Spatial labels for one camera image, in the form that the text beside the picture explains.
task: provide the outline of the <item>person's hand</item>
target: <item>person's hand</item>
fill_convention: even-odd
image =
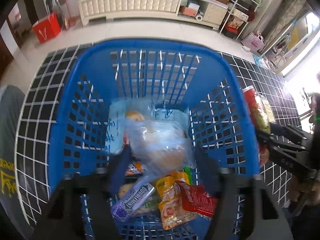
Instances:
[[[289,185],[288,196],[291,201],[298,202],[298,198],[302,192],[310,192],[305,205],[315,206],[320,204],[320,182],[316,181],[312,186],[309,182],[300,183],[298,179],[292,175],[291,183]]]

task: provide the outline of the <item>red bag of chips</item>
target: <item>red bag of chips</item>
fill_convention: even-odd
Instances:
[[[184,210],[213,217],[218,199],[209,196],[203,185],[191,186],[181,180],[177,180],[176,184],[180,188]]]

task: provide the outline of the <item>tape roll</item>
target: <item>tape roll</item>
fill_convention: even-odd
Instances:
[[[202,21],[202,19],[203,19],[203,17],[202,17],[201,14],[197,14],[197,15],[196,15],[196,20],[197,20],[197,21]]]

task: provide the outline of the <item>blue plastic basket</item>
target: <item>blue plastic basket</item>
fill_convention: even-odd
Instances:
[[[189,108],[194,145],[233,173],[259,173],[258,148],[249,114],[228,63],[212,50],[194,44],[154,39],[104,41],[76,62],[52,126],[48,155],[51,192],[66,173],[87,175],[108,165],[102,151],[111,100],[119,97],[164,98],[168,107]],[[199,173],[193,173],[199,183]],[[243,198],[230,237],[237,238]],[[93,236],[87,206],[85,232]],[[209,222],[202,218],[172,230],[161,219],[139,217],[118,222],[122,239],[202,239]]]

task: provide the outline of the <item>pink gift bag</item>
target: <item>pink gift bag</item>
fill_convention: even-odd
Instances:
[[[259,49],[262,49],[264,47],[263,37],[260,33],[250,33],[244,38],[242,44],[250,48],[251,52],[257,52]]]

